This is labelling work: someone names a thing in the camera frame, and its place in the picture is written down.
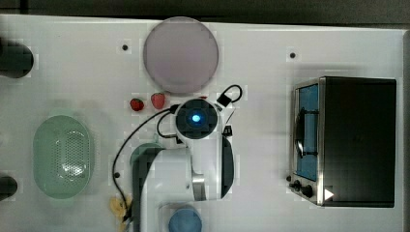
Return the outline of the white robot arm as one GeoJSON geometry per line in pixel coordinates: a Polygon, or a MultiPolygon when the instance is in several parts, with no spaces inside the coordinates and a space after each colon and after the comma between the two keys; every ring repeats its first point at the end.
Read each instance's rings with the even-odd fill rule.
{"type": "Polygon", "coordinates": [[[134,150],[132,230],[161,232],[160,208],[169,204],[222,199],[234,181],[234,156],[224,130],[231,100],[191,99],[170,107],[180,148],[145,143],[134,150]]]}

